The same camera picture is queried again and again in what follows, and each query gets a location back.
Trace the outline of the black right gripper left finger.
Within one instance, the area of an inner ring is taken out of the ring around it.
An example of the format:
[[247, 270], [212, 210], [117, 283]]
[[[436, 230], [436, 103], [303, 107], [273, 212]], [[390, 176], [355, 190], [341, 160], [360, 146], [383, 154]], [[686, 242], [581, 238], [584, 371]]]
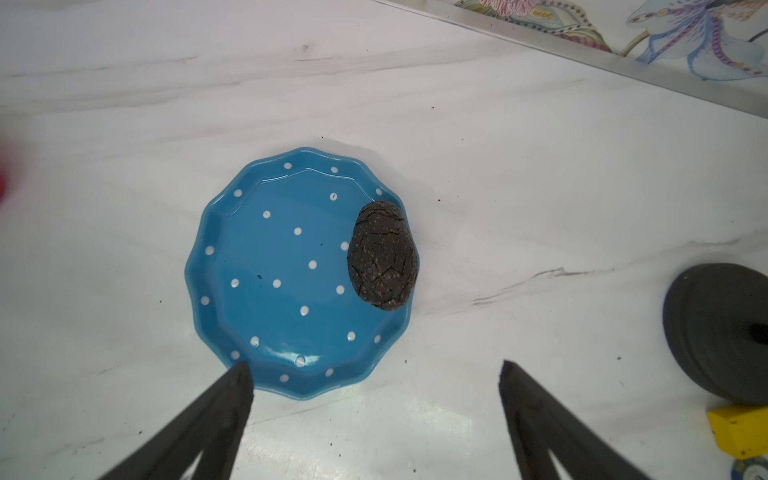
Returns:
[[254, 398], [251, 371], [232, 366], [105, 479], [228, 479]]

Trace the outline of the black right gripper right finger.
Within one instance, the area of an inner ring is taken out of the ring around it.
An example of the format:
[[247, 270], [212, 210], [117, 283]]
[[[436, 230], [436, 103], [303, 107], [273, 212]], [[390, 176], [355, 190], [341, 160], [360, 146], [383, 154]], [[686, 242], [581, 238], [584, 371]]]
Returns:
[[573, 479], [645, 479], [647, 475], [619, 455], [533, 379], [506, 360], [499, 394], [520, 475], [558, 479], [557, 458]]

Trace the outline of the dark brown toy avocado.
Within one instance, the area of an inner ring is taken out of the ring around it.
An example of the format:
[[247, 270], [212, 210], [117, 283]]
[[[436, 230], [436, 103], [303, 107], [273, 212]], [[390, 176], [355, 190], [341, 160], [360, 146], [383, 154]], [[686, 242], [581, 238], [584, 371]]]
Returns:
[[396, 204], [379, 200], [360, 210], [347, 265], [361, 300], [383, 311], [406, 305], [416, 284], [419, 260], [404, 213]]

